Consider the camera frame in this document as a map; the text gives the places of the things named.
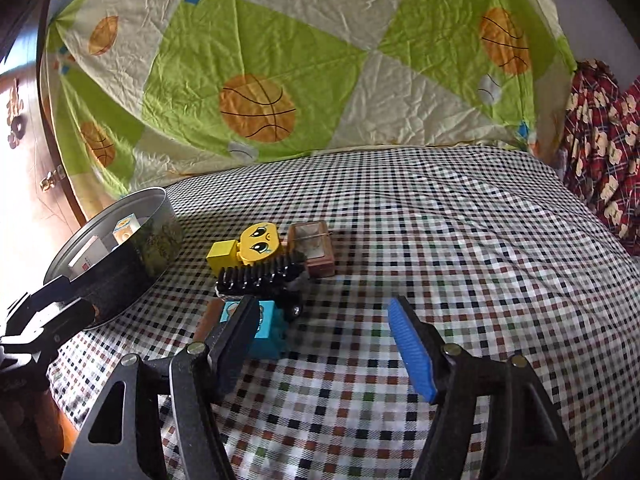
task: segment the red plaid fabric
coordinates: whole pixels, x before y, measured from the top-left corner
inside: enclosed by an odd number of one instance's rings
[[[579,62],[564,122],[565,186],[634,255],[640,254],[638,105],[640,77],[620,93],[607,65]]]

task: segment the blue gripper pad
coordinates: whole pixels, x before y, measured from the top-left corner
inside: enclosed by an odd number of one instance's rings
[[[426,348],[420,341],[420,336],[404,311],[404,307],[396,298],[391,300],[386,313],[391,333],[396,340],[396,346],[404,361],[411,384],[427,402],[433,402],[437,394],[433,381],[433,365]]]

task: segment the yellow toy block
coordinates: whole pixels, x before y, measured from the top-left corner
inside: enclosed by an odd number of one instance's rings
[[[209,254],[207,254],[207,262],[213,271],[213,275],[217,276],[220,269],[225,267],[236,267],[238,262],[238,240],[224,240],[216,242],[211,246]]]
[[[248,227],[240,235],[239,259],[245,265],[273,256],[280,247],[276,224],[262,222]]]

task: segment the door handle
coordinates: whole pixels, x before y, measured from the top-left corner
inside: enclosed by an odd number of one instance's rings
[[[40,189],[42,191],[48,191],[56,187],[61,180],[66,178],[65,168],[62,167],[62,164],[59,164],[58,167],[47,173],[47,176],[40,181]]]

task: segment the small wooden box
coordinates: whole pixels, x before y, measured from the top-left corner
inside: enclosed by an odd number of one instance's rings
[[[324,220],[291,225],[287,251],[299,251],[306,256],[306,268],[312,278],[335,274],[334,249]]]

